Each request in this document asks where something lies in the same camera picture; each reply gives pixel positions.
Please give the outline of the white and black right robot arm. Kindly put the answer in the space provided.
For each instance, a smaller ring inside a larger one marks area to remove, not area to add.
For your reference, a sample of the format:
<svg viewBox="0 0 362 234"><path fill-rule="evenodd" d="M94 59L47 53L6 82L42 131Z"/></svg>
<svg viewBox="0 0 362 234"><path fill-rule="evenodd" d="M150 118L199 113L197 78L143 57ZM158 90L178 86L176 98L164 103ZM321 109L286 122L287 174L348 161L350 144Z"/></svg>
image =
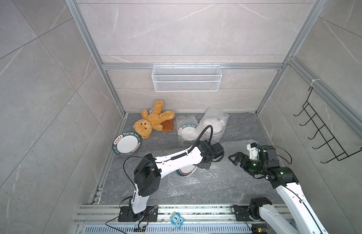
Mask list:
<svg viewBox="0 0 362 234"><path fill-rule="evenodd" d="M237 152L229 160L255 179L265 179L281 196L295 225L278 213L266 197L253 198L247 216L253 221L263 220L278 234L326 234L327 230L306 199L299 180L289 167L280 165L277 145L247 145L249 154Z"/></svg>

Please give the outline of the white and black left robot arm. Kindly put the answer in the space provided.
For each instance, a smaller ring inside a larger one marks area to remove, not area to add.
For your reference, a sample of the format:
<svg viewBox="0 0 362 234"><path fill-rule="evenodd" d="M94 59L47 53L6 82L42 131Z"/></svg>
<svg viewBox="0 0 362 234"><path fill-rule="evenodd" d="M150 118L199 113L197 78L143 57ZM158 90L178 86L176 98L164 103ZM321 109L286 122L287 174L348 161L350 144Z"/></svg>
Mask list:
<svg viewBox="0 0 362 234"><path fill-rule="evenodd" d="M161 179L187 166L210 169L213 162L219 162L224 157L224 149L220 143L211 144L207 140L199 140L192 146L171 155L154 157L147 154L140 157L140 162L133 171L131 179L123 162L123 171L134 187L129 204L129 212L133 215L143 214L147 210L149 196L160 186Z"/></svg>

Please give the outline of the bubble plate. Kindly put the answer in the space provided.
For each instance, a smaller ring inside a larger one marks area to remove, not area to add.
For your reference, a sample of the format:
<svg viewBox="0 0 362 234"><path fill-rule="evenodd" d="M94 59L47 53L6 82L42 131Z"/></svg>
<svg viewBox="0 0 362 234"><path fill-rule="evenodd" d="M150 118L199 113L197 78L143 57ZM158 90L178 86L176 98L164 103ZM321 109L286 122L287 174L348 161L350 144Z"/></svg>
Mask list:
<svg viewBox="0 0 362 234"><path fill-rule="evenodd" d="M197 135L211 125L213 127L211 144L219 142L225 132L229 117L228 113L223 113L215 107L209 107L196 128Z"/></svg>
<svg viewBox="0 0 362 234"><path fill-rule="evenodd" d="M197 169L197 166L190 165L190 166L186 166L186 167L178 169L176 171L176 173L179 176L186 177L186 176L193 174L196 171L196 169Z"/></svg>
<svg viewBox="0 0 362 234"><path fill-rule="evenodd" d="M176 132L180 146L191 146L198 137L198 122L195 116L177 116Z"/></svg>

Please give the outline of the large bubble wrap sheet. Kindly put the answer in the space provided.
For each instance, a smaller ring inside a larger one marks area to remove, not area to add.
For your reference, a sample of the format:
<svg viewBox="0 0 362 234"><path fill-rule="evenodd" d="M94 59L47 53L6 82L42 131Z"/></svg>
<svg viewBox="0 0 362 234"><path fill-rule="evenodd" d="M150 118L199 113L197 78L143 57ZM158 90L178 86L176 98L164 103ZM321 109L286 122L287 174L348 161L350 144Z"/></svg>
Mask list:
<svg viewBox="0 0 362 234"><path fill-rule="evenodd" d="M256 197L281 202L268 181L253 178L228 159L236 152L247 154L246 146L253 142L252 139L222 142L225 152L222 161L212 163L209 170L198 168L186 177L170 173L161 179L148 204L246 204Z"/></svg>

